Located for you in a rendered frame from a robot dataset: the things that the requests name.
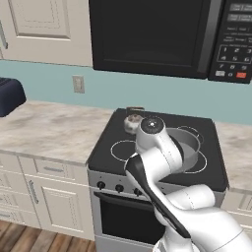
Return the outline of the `black glass-top stove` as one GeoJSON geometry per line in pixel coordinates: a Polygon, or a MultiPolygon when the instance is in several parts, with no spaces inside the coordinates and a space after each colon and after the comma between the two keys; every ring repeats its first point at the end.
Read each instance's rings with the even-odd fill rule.
{"type": "MultiPolygon", "coordinates": [[[[88,159],[90,189],[97,189],[99,181],[105,183],[101,190],[109,192],[121,184],[121,193],[134,194],[135,187],[130,183],[124,171],[126,160],[135,152],[135,137],[124,129],[126,109],[118,108],[111,115],[101,136],[88,159]]],[[[209,118],[182,116],[161,113],[159,116],[168,128],[186,130],[195,135],[200,144],[197,163],[186,172],[169,175],[161,180],[157,187],[164,194],[177,192],[191,185],[206,184],[214,192],[219,207],[228,188],[221,147],[215,123],[209,118]]]]}

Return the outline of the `black oven door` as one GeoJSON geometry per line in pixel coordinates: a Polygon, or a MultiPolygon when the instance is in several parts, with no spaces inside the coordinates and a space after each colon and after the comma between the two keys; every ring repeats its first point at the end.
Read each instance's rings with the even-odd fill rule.
{"type": "Polygon", "coordinates": [[[96,252],[152,252],[165,231],[155,212],[110,204],[95,192],[146,200],[130,194],[91,189],[96,252]]]}

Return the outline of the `cream base cabinet door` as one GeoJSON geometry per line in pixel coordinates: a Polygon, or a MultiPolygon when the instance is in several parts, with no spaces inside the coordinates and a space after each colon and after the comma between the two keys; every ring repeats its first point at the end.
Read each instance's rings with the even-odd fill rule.
{"type": "Polygon", "coordinates": [[[95,239],[88,186],[26,175],[28,186],[30,180],[39,200],[36,204],[32,198],[43,229],[95,239]]]}

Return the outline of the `black microwave oven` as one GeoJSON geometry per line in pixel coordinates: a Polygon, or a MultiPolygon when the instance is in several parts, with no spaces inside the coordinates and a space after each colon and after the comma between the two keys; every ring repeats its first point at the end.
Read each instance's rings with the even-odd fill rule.
{"type": "Polygon", "coordinates": [[[209,81],[252,81],[252,0],[222,0],[207,77],[209,81]]]}

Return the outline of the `dark blue toaster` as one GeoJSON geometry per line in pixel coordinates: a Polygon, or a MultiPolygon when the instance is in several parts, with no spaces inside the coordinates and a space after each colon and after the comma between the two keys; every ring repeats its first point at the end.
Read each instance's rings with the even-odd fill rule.
{"type": "Polygon", "coordinates": [[[27,101],[24,88],[17,79],[0,78],[0,117],[5,117],[27,101]]]}

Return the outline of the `grey metal pot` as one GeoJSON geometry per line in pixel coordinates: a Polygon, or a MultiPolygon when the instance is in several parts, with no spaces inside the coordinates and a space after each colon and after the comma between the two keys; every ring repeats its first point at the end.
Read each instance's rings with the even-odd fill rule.
{"type": "Polygon", "coordinates": [[[184,161],[180,171],[186,172],[197,163],[201,144],[195,135],[186,130],[167,128],[166,131],[170,137],[178,142],[183,150],[184,161]]]}

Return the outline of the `black microwave door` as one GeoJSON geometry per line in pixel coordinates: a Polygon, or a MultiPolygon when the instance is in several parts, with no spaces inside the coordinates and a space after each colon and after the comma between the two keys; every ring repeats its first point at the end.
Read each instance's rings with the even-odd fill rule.
{"type": "Polygon", "coordinates": [[[211,0],[89,0],[96,70],[207,77],[201,66],[211,0]]]}

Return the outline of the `cream drawer front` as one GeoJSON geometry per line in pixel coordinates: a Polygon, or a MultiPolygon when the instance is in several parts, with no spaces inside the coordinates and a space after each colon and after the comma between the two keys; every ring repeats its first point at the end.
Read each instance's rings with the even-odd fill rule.
{"type": "Polygon", "coordinates": [[[68,164],[49,161],[49,160],[42,160],[42,159],[36,159],[34,162],[35,162],[36,170],[40,174],[46,174],[46,175],[50,175],[54,177],[61,177],[61,178],[66,178],[66,179],[74,178],[72,168],[68,164]],[[64,169],[64,172],[53,172],[53,171],[45,170],[43,169],[45,166],[64,169]]]}

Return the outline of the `cream base cabinet run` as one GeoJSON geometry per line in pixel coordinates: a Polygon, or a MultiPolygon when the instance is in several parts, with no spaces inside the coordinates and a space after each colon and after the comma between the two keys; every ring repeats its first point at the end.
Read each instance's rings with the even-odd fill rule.
{"type": "Polygon", "coordinates": [[[235,218],[252,240],[252,194],[227,192],[221,207],[235,218]]]}

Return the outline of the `beige wall outlet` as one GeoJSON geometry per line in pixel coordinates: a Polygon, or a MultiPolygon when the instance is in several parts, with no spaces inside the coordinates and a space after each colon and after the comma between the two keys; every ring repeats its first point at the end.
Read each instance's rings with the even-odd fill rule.
{"type": "Polygon", "coordinates": [[[75,93],[83,94],[85,92],[84,77],[83,76],[74,76],[73,77],[73,86],[74,86],[75,93]]]}

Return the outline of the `cream drawer stack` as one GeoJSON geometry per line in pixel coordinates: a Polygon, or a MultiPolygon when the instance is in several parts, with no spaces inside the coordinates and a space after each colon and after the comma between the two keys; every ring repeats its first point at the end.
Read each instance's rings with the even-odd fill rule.
{"type": "Polygon", "coordinates": [[[0,221],[40,228],[18,158],[2,153],[0,153],[0,221]]]}

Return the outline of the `cream wall cabinet door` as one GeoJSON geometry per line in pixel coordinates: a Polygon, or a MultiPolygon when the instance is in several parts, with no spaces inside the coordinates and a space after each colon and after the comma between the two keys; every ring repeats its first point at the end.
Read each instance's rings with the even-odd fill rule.
{"type": "Polygon", "coordinates": [[[0,59],[93,65],[89,0],[0,0],[0,59]]]}

